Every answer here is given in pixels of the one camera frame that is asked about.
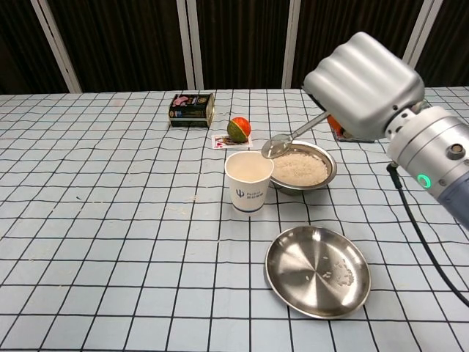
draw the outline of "dark curtain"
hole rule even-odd
[[[198,0],[204,88],[280,88],[289,0]]]
[[[0,94],[68,92],[29,0],[0,1]]]
[[[85,92],[185,89],[175,0],[49,0]]]
[[[366,32],[402,57],[423,0],[302,1],[292,87],[356,32]]]
[[[428,87],[469,85],[469,1],[443,2],[416,71]]]

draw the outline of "bowl of rice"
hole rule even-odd
[[[322,188],[335,178],[337,164],[333,157],[317,145],[293,141],[289,151],[273,159],[270,181],[279,191],[300,194]]]

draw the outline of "grains of rice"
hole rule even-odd
[[[328,168],[305,153],[288,153],[273,159],[273,178],[292,186],[313,186],[328,178]]]

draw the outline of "cable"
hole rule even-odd
[[[410,222],[413,225],[413,228],[417,232],[418,238],[420,238],[420,241],[422,242],[422,245],[424,245],[425,252],[428,254],[430,257],[430,260],[432,261],[433,265],[435,266],[435,269],[437,269],[437,272],[440,274],[441,278],[443,281],[448,285],[448,287],[453,291],[453,293],[461,300],[462,303],[464,303],[466,306],[469,307],[469,300],[463,296],[462,293],[459,292],[459,290],[453,285],[451,280],[446,276],[445,272],[441,268],[440,264],[437,261],[437,258],[432,253],[432,250],[430,249],[428,243],[425,241],[425,237],[422,234],[422,231],[420,231],[420,227],[418,227],[416,218],[413,217],[412,211],[409,207],[409,203],[407,203],[407,199],[405,198],[404,191],[402,190],[402,184],[401,180],[399,179],[399,173],[397,172],[397,167],[398,165],[394,162],[391,162],[387,167],[386,170],[388,170],[389,175],[391,176],[391,179],[393,180],[394,186],[396,187],[397,191],[399,192],[399,196],[401,197],[402,204],[404,205],[405,212],[409,216]]]

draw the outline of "led indicator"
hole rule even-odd
[[[424,175],[424,174],[420,174],[419,176],[417,176],[417,181],[418,183],[421,184],[422,187],[424,188],[430,188],[432,187],[432,181],[430,180],[430,177]]]

